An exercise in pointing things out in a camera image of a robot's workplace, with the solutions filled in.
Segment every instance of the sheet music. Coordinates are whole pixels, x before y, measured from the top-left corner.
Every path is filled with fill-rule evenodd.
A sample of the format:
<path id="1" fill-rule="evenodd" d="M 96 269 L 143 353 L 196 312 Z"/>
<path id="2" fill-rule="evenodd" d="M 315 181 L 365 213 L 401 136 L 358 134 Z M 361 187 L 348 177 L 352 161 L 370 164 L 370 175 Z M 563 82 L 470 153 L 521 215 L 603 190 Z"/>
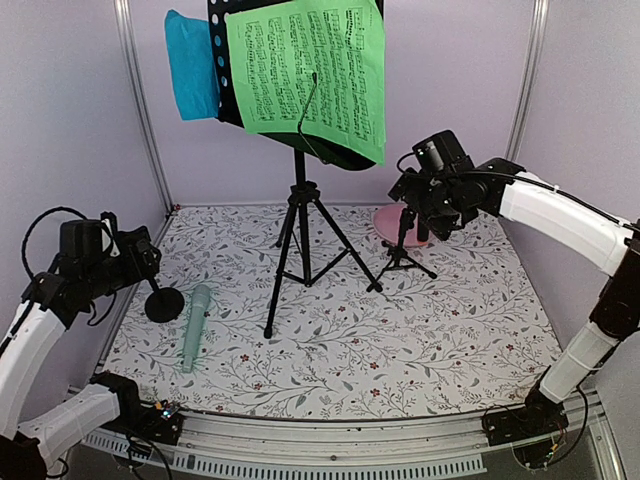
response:
<path id="1" fill-rule="evenodd" d="M 373 1 L 294 0 L 226 22 L 247 132 L 297 132 L 315 72 L 302 131 L 384 163 L 385 38 Z"/>

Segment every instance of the blue tissue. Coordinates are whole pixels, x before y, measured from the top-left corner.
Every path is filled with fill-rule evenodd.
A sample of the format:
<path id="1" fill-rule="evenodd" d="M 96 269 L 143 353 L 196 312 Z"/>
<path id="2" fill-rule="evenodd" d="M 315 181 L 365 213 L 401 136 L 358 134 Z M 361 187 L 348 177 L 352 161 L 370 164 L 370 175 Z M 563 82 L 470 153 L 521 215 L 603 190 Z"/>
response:
<path id="1" fill-rule="evenodd" d="M 171 80 L 182 120 L 218 118 L 220 91 L 213 64 L 209 24 L 170 10 L 164 29 Z"/>

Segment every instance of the printed leaf pattern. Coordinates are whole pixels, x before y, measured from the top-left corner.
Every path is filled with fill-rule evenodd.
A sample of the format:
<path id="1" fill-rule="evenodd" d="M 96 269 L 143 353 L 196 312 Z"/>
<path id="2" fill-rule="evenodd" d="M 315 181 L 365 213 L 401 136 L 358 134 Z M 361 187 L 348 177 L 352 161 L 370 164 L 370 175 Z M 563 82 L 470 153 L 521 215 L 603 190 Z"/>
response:
<path id="1" fill-rule="evenodd" d="M 342 245 L 311 208 L 318 272 Z M 330 207 L 372 272 L 387 262 L 375 208 Z M 438 273 L 385 274 L 367 293 L 350 256 L 311 288 L 284 280 L 274 337 L 262 328 L 278 262 L 282 206 L 186 208 L 162 245 L 161 285 L 185 294 L 175 321 L 144 315 L 142 285 L 106 368 L 134 379 L 147 400 L 170 398 L 210 412 L 313 419 L 390 418 L 467 412 L 520 401 L 559 347 L 500 224 L 481 215 L 442 243 L 412 249 Z M 288 269 L 301 273 L 292 242 Z M 190 374 L 181 351 L 189 295 L 213 296 Z"/>

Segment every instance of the tripod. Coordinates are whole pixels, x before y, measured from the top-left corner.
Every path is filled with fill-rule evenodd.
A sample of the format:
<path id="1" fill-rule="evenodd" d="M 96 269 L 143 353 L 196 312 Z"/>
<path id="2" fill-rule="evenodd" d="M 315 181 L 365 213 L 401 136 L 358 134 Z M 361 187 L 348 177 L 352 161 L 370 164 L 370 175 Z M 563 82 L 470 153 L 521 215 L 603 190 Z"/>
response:
<path id="1" fill-rule="evenodd" d="M 378 280 L 374 278 L 373 274 L 369 271 L 365 263 L 358 255 L 358 252 L 353 248 L 345 234 L 340 230 L 340 227 L 331 218 L 331 214 L 325 208 L 320 201 L 320 190 L 318 185 L 307 181 L 306 168 L 304 164 L 304 152 L 295 150 L 295 169 L 296 169 L 296 184 L 291 187 L 291 196 L 289 197 L 289 209 L 280 231 L 280 236 L 276 243 L 277 247 L 281 247 L 280 261 L 278 263 L 278 269 L 276 270 L 276 282 L 273 286 L 273 295 L 271 296 L 271 303 L 269 305 L 269 317 L 267 319 L 267 325 L 264 328 L 264 338 L 271 338 L 273 336 L 273 320 L 276 314 L 276 308 L 278 306 L 278 298 L 280 296 L 280 287 L 282 286 L 282 278 L 288 278 L 298 283 L 302 283 L 305 287 L 310 287 L 316 283 L 325 273 L 331 270 L 337 263 L 351 254 L 358 266 L 362 269 L 367 278 L 371 281 L 370 287 L 367 291 L 376 290 L 376 292 L 382 291 L 382 286 L 378 283 Z M 336 236 L 340 239 L 345 249 L 340 254 L 331 260 L 326 267 L 312 277 L 311 273 L 311 253 L 309 247 L 309 218 L 308 218 L 308 206 L 313 203 L 318 209 L 323 218 L 327 221 L 331 229 Z M 296 222 L 296 216 L 300 223 L 300 254 L 302 255 L 302 278 L 297 275 L 293 275 L 285 271 L 287 264 L 287 255 L 289 254 L 289 244 L 291 243 L 291 237 L 293 236 L 293 227 Z"/>
<path id="2" fill-rule="evenodd" d="M 386 272 L 393 272 L 396 270 L 409 270 L 411 268 L 418 268 L 429 275 L 430 278 L 434 280 L 438 278 L 438 275 L 435 272 L 432 272 L 428 268 L 420 265 L 413 258 L 411 258 L 409 256 L 409 253 L 404 249 L 404 240 L 407 237 L 407 232 L 411 230 L 415 225 L 416 216 L 416 212 L 414 212 L 409 207 L 405 207 L 402 210 L 402 214 L 400 215 L 400 228 L 398 229 L 398 245 L 392 245 L 386 241 L 382 242 L 382 246 L 388 248 L 387 255 L 391 257 L 391 260 L 389 260 L 389 263 L 387 263 L 382 269 L 380 275 L 376 277 L 375 282 L 367 287 L 367 292 L 370 292 L 374 288 L 377 289 L 376 285 L 379 285 L 378 280 L 380 280 L 382 275 L 384 275 Z M 409 264 L 401 265 L 402 260 L 407 260 Z"/>

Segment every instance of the wire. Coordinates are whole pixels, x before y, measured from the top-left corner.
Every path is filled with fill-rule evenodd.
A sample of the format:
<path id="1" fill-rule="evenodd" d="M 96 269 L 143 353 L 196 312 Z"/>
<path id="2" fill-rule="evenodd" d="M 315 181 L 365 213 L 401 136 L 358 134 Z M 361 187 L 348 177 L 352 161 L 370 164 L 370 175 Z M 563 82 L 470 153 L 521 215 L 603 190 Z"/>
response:
<path id="1" fill-rule="evenodd" d="M 63 458 L 59 458 L 58 461 L 62 464 L 62 472 L 56 475 L 47 475 L 47 478 L 62 478 L 69 473 L 69 464 Z"/>
<path id="2" fill-rule="evenodd" d="M 116 298 L 118 298 L 118 292 L 113 292 L 113 297 L 111 300 L 111 305 L 109 305 L 109 308 L 107 308 L 107 311 L 104 312 L 104 314 L 95 322 L 93 322 L 93 320 L 96 318 L 96 314 L 95 314 L 95 304 L 94 304 L 94 314 L 93 316 L 87 321 L 87 325 L 89 327 L 97 327 L 98 325 L 100 325 L 105 318 L 107 318 L 109 316 L 109 314 L 111 313 L 111 310 L 113 310 L 113 306 L 116 304 Z"/>
<path id="3" fill-rule="evenodd" d="M 20 254 L 22 258 L 22 266 L 24 267 L 24 271 L 26 272 L 27 276 L 29 277 L 29 280 L 31 281 L 31 287 L 34 289 L 34 291 L 37 290 L 38 284 L 35 281 L 36 277 L 33 274 L 31 267 L 29 267 L 29 261 L 27 260 L 27 244 L 29 243 L 29 238 L 31 237 L 31 234 L 33 233 L 33 230 L 36 228 L 36 226 L 44 218 L 48 217 L 49 215 L 53 215 L 54 213 L 57 213 L 57 212 L 67 212 L 67 213 L 76 215 L 77 217 L 80 217 L 83 220 L 87 219 L 87 217 L 85 217 L 82 213 L 80 213 L 79 211 L 73 208 L 55 207 L 55 208 L 50 208 L 49 210 L 38 215 L 38 217 L 36 217 L 36 219 L 31 223 L 31 225 L 29 225 L 29 228 L 27 229 L 27 232 L 25 233 L 24 238 L 22 239 Z M 49 269 L 48 269 L 49 273 L 53 273 L 56 270 L 58 261 L 59 261 L 59 255 L 56 254 L 56 256 L 53 258 L 53 261 L 51 262 L 51 265 L 49 266 Z M 9 343 L 11 343 L 11 340 L 13 340 L 13 337 L 18 333 L 18 331 L 20 330 L 20 327 L 22 327 L 22 324 L 31 313 L 31 310 L 33 310 L 34 305 L 35 305 L 35 301 L 30 300 L 29 304 L 27 305 L 25 310 L 22 312 L 22 315 L 20 315 L 20 318 L 18 318 L 14 326 L 11 328 L 9 335 L 7 335 L 3 340 L 2 344 L 0 345 L 0 357 L 2 357 L 4 352 L 9 347 Z"/>
<path id="4" fill-rule="evenodd" d="M 589 400 L 587 399 L 587 396 L 582 391 L 582 388 L 580 387 L 580 385 L 576 387 L 576 390 L 578 390 L 578 393 L 582 396 L 582 400 L 584 401 L 584 418 L 582 419 L 582 427 L 580 427 L 580 432 L 578 432 L 578 436 L 576 437 L 575 441 L 571 444 L 569 449 L 565 453 L 563 453 L 562 456 L 551 460 L 547 464 L 548 467 L 552 465 L 556 465 L 560 463 L 562 460 L 564 460 L 565 458 L 567 458 L 571 454 L 571 452 L 573 452 L 576 449 L 576 447 L 580 443 L 580 440 L 582 439 L 582 436 L 584 435 L 585 430 L 587 429 L 587 420 L 589 419 Z"/>
<path id="5" fill-rule="evenodd" d="M 544 188 L 545 190 L 549 190 L 551 192 L 557 193 L 562 197 L 568 198 L 569 200 L 577 203 L 578 205 L 585 207 L 588 210 L 591 210 L 592 212 L 600 215 L 603 218 L 606 218 L 607 220 L 615 223 L 616 225 L 620 225 L 621 227 L 628 228 L 629 230 L 632 230 L 636 233 L 640 233 L 640 228 L 636 227 L 635 225 L 631 225 L 629 223 L 622 223 L 618 218 L 614 217 L 613 215 L 610 215 L 607 212 L 600 210 L 597 207 L 594 207 L 590 203 L 585 202 L 584 200 L 576 197 L 575 195 L 572 195 L 568 192 L 560 190 L 557 187 L 554 187 L 552 185 L 548 185 L 543 182 L 538 182 L 537 180 L 533 180 L 531 178 L 511 175 L 509 173 L 489 172 L 489 171 L 481 171 L 481 170 L 460 172 L 460 173 L 456 173 L 455 175 L 452 175 L 451 177 L 468 177 L 468 176 L 489 176 L 489 177 L 506 178 L 509 180 L 517 180 L 519 182 L 529 183 L 531 185 L 535 185 L 536 187 Z"/>
<path id="6" fill-rule="evenodd" d="M 38 217 L 33 221 L 33 223 L 29 225 L 29 228 L 27 229 L 27 233 L 25 233 L 24 238 L 22 239 L 21 256 L 22 256 L 22 265 L 24 266 L 24 270 L 25 272 L 27 272 L 27 276 L 29 277 L 29 280 L 31 280 L 32 282 L 35 280 L 36 277 L 33 274 L 33 271 L 31 270 L 31 268 L 29 267 L 29 262 L 27 261 L 27 244 L 29 243 L 29 237 L 31 237 L 33 230 L 42 220 L 44 220 L 49 215 L 53 215 L 54 213 L 57 213 L 57 212 L 67 212 L 77 217 L 80 217 L 82 220 L 87 219 L 87 217 L 85 217 L 82 213 L 80 213 L 79 211 L 73 208 L 55 207 L 55 208 L 50 208 L 46 212 L 43 212 L 40 215 L 38 215 Z"/>
<path id="7" fill-rule="evenodd" d="M 131 469 L 131 473 L 138 479 L 138 480 L 145 480 L 144 477 L 142 477 L 137 471 L 136 469 L 140 468 L 140 467 L 133 467 L 133 453 L 132 453 L 132 447 L 136 447 L 138 449 L 140 449 L 140 447 L 137 445 L 137 442 L 135 442 L 133 440 L 132 437 L 136 437 L 139 440 L 142 440 L 144 443 L 146 443 L 147 445 L 149 445 L 153 451 L 155 451 L 158 456 L 160 457 L 160 460 L 162 461 L 162 463 L 164 464 L 164 468 L 165 471 L 167 472 L 167 478 L 169 480 L 173 480 L 173 473 L 171 472 L 171 467 L 169 466 L 169 462 L 167 461 L 167 457 L 164 456 L 164 453 L 162 453 L 162 451 L 156 446 L 155 443 L 153 443 L 151 440 L 142 437 L 140 434 L 134 432 L 131 429 L 126 429 L 127 430 L 127 441 L 129 442 L 129 448 L 127 449 L 127 455 L 129 457 L 129 463 L 130 465 L 130 469 Z"/>
<path id="8" fill-rule="evenodd" d="M 402 170 L 402 168 L 400 167 L 400 164 L 402 163 L 402 160 L 404 160 L 407 156 L 404 155 L 402 158 L 400 158 L 400 160 L 398 160 L 397 163 L 397 168 L 398 170 L 403 174 L 403 175 L 407 175 L 407 176 L 411 176 L 411 177 L 418 177 L 418 178 L 423 178 L 425 181 L 428 180 L 428 178 L 426 178 L 424 175 L 420 175 L 417 173 L 411 173 L 411 172 L 407 172 L 406 170 Z M 604 210 L 599 209 L 598 207 L 595 207 L 593 205 L 591 205 L 588 202 L 585 202 L 584 200 L 576 197 L 575 195 L 572 195 L 571 193 L 565 192 L 564 190 L 560 190 L 559 188 L 546 184 L 544 182 L 539 182 L 537 180 L 533 180 L 531 178 L 527 178 L 527 177 L 520 177 L 518 175 L 512 175 L 510 173 L 501 173 L 501 172 L 490 172 L 490 171 L 482 171 L 482 170 L 471 170 L 468 172 L 458 172 L 458 173 L 454 173 L 452 175 L 447 175 L 445 177 L 442 177 L 441 180 L 448 180 L 451 178 L 464 178 L 464 177 L 470 177 L 470 176 L 485 176 L 485 177 L 494 177 L 494 178 L 506 178 L 508 180 L 513 180 L 513 181 L 519 181 L 519 182 L 523 182 L 523 183 L 528 183 L 530 185 L 534 185 L 536 187 L 540 187 L 543 188 L 545 190 L 548 190 L 550 192 L 554 192 L 562 197 L 565 197 L 569 200 L 571 200 L 572 202 L 577 203 L 578 205 L 586 208 L 587 210 L 592 211 L 593 213 L 607 219 L 608 221 L 622 227 L 622 228 L 626 228 L 628 230 L 631 230 L 634 233 L 640 234 L 640 228 L 637 227 L 636 225 L 633 225 L 631 223 L 624 223 L 622 221 L 620 221 L 618 218 L 614 217 L 613 215 L 608 214 L 607 212 L 605 212 Z"/>
<path id="9" fill-rule="evenodd" d="M 404 174 L 408 174 L 408 172 L 407 172 L 407 171 L 405 171 L 405 170 L 402 170 L 402 167 L 401 167 L 400 165 L 402 165 L 402 162 L 403 162 L 405 159 L 409 158 L 411 155 L 413 155 L 413 152 L 405 153 L 405 154 L 404 154 L 403 156 L 401 156 L 401 157 L 398 159 L 398 161 L 396 162 L 396 168 L 397 168 L 397 169 L 398 169 L 398 171 L 399 171 L 400 173 L 402 173 L 403 175 L 404 175 Z"/>
<path id="10" fill-rule="evenodd" d="M 509 414 L 515 418 L 516 420 L 518 420 L 519 422 L 524 422 L 524 419 L 520 418 L 518 415 L 516 415 L 516 413 L 511 410 L 511 408 L 507 407 L 506 405 L 492 405 L 491 407 L 487 408 L 484 411 L 484 415 L 482 415 L 481 418 L 481 423 L 482 423 L 482 429 L 484 430 L 484 419 L 486 418 L 487 414 L 491 411 L 491 410 L 496 410 L 498 408 L 503 408 L 505 409 L 507 412 L 509 412 Z"/>
<path id="11" fill-rule="evenodd" d="M 584 418 L 582 419 L 582 426 L 580 427 L 580 431 L 578 432 L 578 436 L 576 437 L 576 439 L 574 440 L 574 442 L 571 444 L 571 446 L 569 447 L 569 449 L 566 452 L 564 452 L 561 456 L 555 458 L 555 454 L 556 454 L 558 448 L 561 446 L 560 443 L 565 438 L 566 433 L 567 433 L 565 431 L 565 429 L 562 428 L 562 425 L 560 425 L 558 423 L 558 427 L 560 429 L 560 437 L 558 438 L 558 441 L 554 443 L 553 447 L 551 447 L 551 452 L 547 455 L 547 456 L 550 456 L 551 459 L 549 460 L 549 462 L 543 463 L 544 458 L 547 457 L 547 456 L 545 456 L 545 457 L 539 459 L 538 461 L 534 462 L 535 464 L 542 463 L 542 465 L 543 465 L 542 467 L 531 468 L 529 466 L 523 465 L 527 470 L 532 471 L 532 472 L 539 471 L 539 470 L 545 470 L 545 469 L 547 469 L 547 468 L 549 468 L 549 467 L 551 467 L 553 465 L 556 465 L 556 464 L 560 463 L 565 458 L 567 458 L 569 455 L 571 455 L 571 453 L 576 449 L 576 447 L 580 443 L 580 440 L 582 439 L 582 436 L 584 435 L 584 432 L 587 429 L 587 420 L 589 419 L 589 400 L 587 399 L 587 396 L 582 391 L 582 388 L 580 388 L 579 385 L 576 387 L 576 390 L 582 396 L 582 400 L 584 401 Z"/>

